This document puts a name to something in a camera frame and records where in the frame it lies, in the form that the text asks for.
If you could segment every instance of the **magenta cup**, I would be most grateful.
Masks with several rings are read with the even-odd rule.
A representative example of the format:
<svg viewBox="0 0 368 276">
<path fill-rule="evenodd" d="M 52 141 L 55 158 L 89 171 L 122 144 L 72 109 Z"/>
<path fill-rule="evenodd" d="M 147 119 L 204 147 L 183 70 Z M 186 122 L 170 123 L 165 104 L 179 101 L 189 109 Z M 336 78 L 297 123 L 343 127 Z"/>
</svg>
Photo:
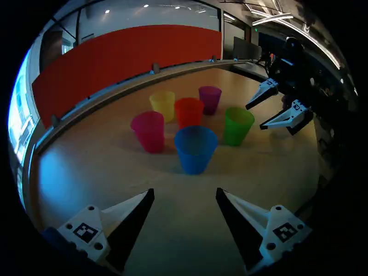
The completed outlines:
<svg viewBox="0 0 368 276">
<path fill-rule="evenodd" d="M 159 153 L 165 148 L 164 116 L 156 111 L 143 112 L 130 124 L 145 151 Z"/>
<path fill-rule="evenodd" d="M 214 86 L 202 86 L 198 91 L 199 99 L 204 103 L 203 114 L 215 114 L 221 97 L 221 89 Z"/>
</svg>

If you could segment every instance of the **red partition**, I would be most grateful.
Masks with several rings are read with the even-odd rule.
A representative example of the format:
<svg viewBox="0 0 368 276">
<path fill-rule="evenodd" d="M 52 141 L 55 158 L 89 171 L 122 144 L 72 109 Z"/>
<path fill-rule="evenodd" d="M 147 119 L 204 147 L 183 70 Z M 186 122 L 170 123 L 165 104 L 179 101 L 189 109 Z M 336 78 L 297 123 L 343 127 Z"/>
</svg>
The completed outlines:
<svg viewBox="0 0 368 276">
<path fill-rule="evenodd" d="M 221 55 L 221 33 L 181 26 L 122 29 L 77 46 L 50 64 L 33 82 L 36 107 L 45 125 L 78 102 L 119 81 L 160 67 Z"/>
</svg>

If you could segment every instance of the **ceiling light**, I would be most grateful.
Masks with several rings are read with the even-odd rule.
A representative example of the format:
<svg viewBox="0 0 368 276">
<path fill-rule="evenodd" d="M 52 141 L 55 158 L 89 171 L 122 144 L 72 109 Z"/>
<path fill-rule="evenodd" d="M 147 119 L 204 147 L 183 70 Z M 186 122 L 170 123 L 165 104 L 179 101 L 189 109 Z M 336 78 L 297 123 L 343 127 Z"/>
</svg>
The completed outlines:
<svg viewBox="0 0 368 276">
<path fill-rule="evenodd" d="M 254 14 L 258 14 L 264 17 L 270 17 L 271 15 L 261 12 L 261 11 L 256 11 L 256 10 L 252 10 L 251 9 L 251 13 Z M 333 62 L 333 64 L 337 67 L 337 69 L 340 69 L 340 64 L 337 61 L 337 59 L 333 56 L 333 54 L 331 54 L 331 52 L 329 50 L 327 50 L 324 46 L 322 46 L 316 39 L 314 39 L 313 37 L 311 37 L 309 34 L 307 34 L 306 32 L 303 32 L 301 29 L 295 27 L 294 25 L 290 24 L 289 22 L 286 22 L 282 19 L 276 19 L 275 22 L 278 22 L 282 25 L 285 25 L 291 29 L 293 29 L 294 31 L 297 31 L 298 33 L 300 33 L 302 36 L 304 36 L 305 38 L 309 39 L 314 45 L 316 45 L 322 52 L 324 52 L 324 54 Z"/>
<path fill-rule="evenodd" d="M 227 13 L 224 13 L 224 16 L 226 16 L 227 18 L 230 18 L 231 20 L 235 20 L 235 18 L 233 18 L 232 16 L 228 15 Z"/>
<path fill-rule="evenodd" d="M 256 25 L 259 25 L 259 24 L 263 24 L 263 23 L 266 23 L 266 22 L 269 22 L 269 21 L 275 21 L 277 19 L 291 19 L 291 18 L 294 18 L 291 13 L 282 13 L 282 14 L 278 14 L 278 15 L 274 15 L 274 16 L 270 16 L 270 17 L 267 17 L 267 18 L 262 18 L 260 20 L 257 20 L 257 21 L 254 21 L 252 23 L 252 26 L 256 26 Z"/>
</svg>

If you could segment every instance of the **purple cup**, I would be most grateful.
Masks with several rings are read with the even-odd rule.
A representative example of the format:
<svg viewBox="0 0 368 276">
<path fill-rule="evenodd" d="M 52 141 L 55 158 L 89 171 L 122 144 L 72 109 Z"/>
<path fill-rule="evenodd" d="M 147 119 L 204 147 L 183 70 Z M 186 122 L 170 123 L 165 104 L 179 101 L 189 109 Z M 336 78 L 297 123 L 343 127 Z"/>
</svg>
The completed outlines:
<svg viewBox="0 0 368 276">
<path fill-rule="evenodd" d="M 202 86 L 198 91 L 199 99 L 204 103 L 203 114 L 215 114 L 221 97 L 221 89 L 215 86 Z"/>
</svg>

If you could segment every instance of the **table surface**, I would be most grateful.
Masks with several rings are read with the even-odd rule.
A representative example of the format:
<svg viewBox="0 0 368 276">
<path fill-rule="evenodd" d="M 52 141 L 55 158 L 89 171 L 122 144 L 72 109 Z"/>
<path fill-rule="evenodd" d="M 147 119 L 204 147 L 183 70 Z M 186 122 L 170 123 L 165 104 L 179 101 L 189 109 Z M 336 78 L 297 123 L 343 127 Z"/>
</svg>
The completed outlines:
<svg viewBox="0 0 368 276">
<path fill-rule="evenodd" d="M 198 97 L 198 87 L 222 89 L 217 113 L 204 116 L 219 146 L 206 171 L 184 174 L 166 125 L 166 149 L 147 154 L 130 130 L 132 118 L 150 110 L 149 95 L 173 91 L 176 99 Z M 172 78 L 97 110 L 59 137 L 40 156 L 39 212 L 44 226 L 59 227 L 88 204 L 113 206 L 148 188 L 155 201 L 126 263 L 125 275 L 243 275 L 243 262 L 215 199 L 221 187 L 269 209 L 296 211 L 317 188 L 318 164 L 313 122 L 295 136 L 286 128 L 259 124 L 282 108 L 277 95 L 251 109 L 255 124 L 240 147 L 222 142 L 224 112 L 244 107 L 259 83 L 221 69 Z"/>
<path fill-rule="evenodd" d="M 254 63 L 246 62 L 242 64 L 234 64 L 233 66 L 241 71 L 251 73 L 260 78 L 268 78 L 266 70 L 262 66 L 256 65 Z"/>
</svg>

